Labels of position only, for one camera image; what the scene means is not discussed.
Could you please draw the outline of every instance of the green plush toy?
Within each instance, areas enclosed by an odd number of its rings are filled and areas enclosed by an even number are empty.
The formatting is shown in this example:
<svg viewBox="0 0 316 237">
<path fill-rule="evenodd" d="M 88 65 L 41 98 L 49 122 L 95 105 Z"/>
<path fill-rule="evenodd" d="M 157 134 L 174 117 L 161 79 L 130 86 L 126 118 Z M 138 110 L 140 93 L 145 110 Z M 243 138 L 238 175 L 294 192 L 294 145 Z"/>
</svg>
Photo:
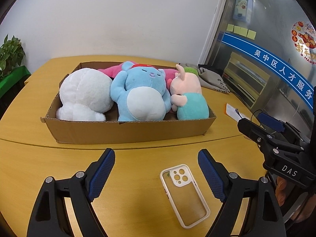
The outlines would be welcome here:
<svg viewBox="0 0 316 237">
<path fill-rule="evenodd" d="M 195 68 L 185 67 L 184 68 L 184 72 L 186 72 L 186 73 L 193 73 L 193 74 L 198 76 L 198 70 L 195 69 Z"/>
</svg>

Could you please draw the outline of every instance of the white phone case frame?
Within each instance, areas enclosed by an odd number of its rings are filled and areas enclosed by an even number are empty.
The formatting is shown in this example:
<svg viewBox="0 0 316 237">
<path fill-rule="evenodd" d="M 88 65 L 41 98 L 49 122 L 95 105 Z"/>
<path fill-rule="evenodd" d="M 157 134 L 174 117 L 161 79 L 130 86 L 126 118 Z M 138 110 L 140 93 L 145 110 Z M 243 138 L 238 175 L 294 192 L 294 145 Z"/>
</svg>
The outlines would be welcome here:
<svg viewBox="0 0 316 237">
<path fill-rule="evenodd" d="M 166 185 L 166 183 L 165 183 L 165 180 L 163 179 L 163 174 L 164 174 L 165 172 L 170 171 L 170 175 L 173 176 L 173 175 L 172 175 L 172 174 L 173 174 L 173 171 L 174 171 L 174 170 L 177 170 L 177 169 L 179 169 L 179 170 L 180 170 L 180 169 L 183 169 L 184 171 L 187 171 L 187 172 L 189 173 L 189 175 L 187 176 L 187 177 L 188 177 L 187 183 L 185 183 L 185 184 L 183 184 L 183 183 L 181 183 L 181 184 L 176 184 L 176 186 L 182 187 L 182 186 L 187 185 L 187 184 L 189 184 L 190 182 L 192 182 L 192 183 L 193 183 L 193 186 L 194 186 L 196 192 L 198 193 L 198 195 L 199 195 L 199 197 L 200 197 L 200 199 L 201 199 L 201 201 L 202 201 L 202 203 L 203 203 L 203 206 L 204 206 L 204 208 L 205 208 L 205 210 L 206 210 L 206 215 L 205 215 L 204 217 L 202 217 L 201 219 L 199 219 L 198 221 L 194 222 L 193 224 L 191 224 L 191 225 L 189 225 L 189 226 L 186 226 L 186 225 L 184 224 L 184 222 L 183 222 L 183 220 L 182 220 L 182 218 L 181 218 L 181 216 L 180 216 L 180 214 L 179 214 L 179 212 L 178 212 L 178 210 L 177 210 L 177 208 L 176 208 L 176 205 L 175 205 L 174 202 L 173 202 L 173 199 L 172 199 L 171 194 L 170 194 L 170 192 L 169 192 L 169 190 L 168 190 L 168 187 L 167 187 L 167 185 Z M 170 167 L 170 168 L 167 168 L 167 169 L 162 170 L 161 173 L 160 173 L 160 180 L 161 180 L 162 185 L 163 185 L 163 187 L 164 187 L 164 189 L 165 189 L 165 192 L 167 193 L 167 195 L 168 195 L 168 197 L 169 197 L 169 201 L 170 201 L 171 206 L 172 206 L 172 208 L 173 208 L 173 210 L 174 210 L 174 212 L 175 212 L 175 214 L 176 214 L 176 216 L 177 216 L 177 218 L 178 218 L 178 220 L 179 220 L 179 222 L 180 222 L 180 225 L 181 225 L 183 228 L 185 228 L 185 229 L 190 229 L 190 228 L 196 226 L 197 224 L 199 224 L 200 222 L 202 222 L 203 220 L 205 220 L 206 218 L 209 217 L 209 215 L 210 215 L 210 213 L 211 213 L 210 208 L 209 208 L 209 206 L 207 205 L 207 203 L 206 203 L 206 201 L 205 201 L 205 199 L 204 199 L 204 197 L 203 197 L 203 195 L 202 195 L 202 193 L 201 193 L 201 191 L 200 191 L 200 189 L 199 189 L 199 187 L 198 187 L 198 184 L 196 183 L 196 181 L 195 181 L 195 179 L 194 179 L 194 177 L 193 177 L 193 174 L 192 174 L 190 168 L 189 168 L 186 164 L 180 164 L 180 165 L 173 166 L 173 167 Z"/>
</svg>

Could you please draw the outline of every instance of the red headband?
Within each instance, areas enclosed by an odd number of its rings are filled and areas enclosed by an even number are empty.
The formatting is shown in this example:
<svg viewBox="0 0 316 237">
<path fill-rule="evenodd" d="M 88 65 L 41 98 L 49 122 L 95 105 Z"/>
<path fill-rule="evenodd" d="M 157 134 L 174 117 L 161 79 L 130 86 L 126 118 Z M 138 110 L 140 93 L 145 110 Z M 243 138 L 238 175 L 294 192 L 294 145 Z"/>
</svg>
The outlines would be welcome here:
<svg viewBox="0 0 316 237">
<path fill-rule="evenodd" d="M 152 65 L 147 65 L 147 64 L 135 64 L 131 67 L 132 68 L 135 68 L 135 67 L 152 67 L 152 68 L 155 68 L 154 66 Z"/>
</svg>

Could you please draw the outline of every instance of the teal plush clothing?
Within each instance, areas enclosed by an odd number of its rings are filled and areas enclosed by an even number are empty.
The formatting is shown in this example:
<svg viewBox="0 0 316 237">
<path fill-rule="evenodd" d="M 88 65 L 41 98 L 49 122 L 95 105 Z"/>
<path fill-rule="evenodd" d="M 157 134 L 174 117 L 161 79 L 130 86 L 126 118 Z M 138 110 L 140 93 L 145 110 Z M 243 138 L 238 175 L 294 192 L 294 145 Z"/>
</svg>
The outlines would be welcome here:
<svg viewBox="0 0 316 237">
<path fill-rule="evenodd" d="M 206 119 L 209 117 L 209 107 L 203 95 L 195 92 L 183 94 L 187 103 L 183 107 L 178 106 L 177 117 L 179 120 Z"/>
</svg>

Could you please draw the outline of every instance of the cardboard box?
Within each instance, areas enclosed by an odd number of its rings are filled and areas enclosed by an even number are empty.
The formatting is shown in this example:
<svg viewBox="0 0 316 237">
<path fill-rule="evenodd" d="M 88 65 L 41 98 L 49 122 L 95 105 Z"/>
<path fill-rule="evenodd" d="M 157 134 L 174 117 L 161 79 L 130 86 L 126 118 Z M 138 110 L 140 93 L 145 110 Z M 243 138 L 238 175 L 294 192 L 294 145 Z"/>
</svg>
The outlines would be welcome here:
<svg viewBox="0 0 316 237">
<path fill-rule="evenodd" d="M 85 62 L 74 71 L 82 68 L 106 69 L 121 62 Z M 157 66 L 160 69 L 170 67 Z M 62 106 L 59 93 L 54 98 L 47 115 L 41 118 L 58 143 L 71 144 L 111 144 L 144 141 L 159 141 L 191 137 L 204 134 L 216 119 L 209 108 L 210 116 L 200 120 L 178 120 L 176 114 L 167 113 L 163 121 L 118 122 L 118 108 L 105 113 L 106 122 L 66 121 L 56 118 L 56 111 Z"/>
</svg>

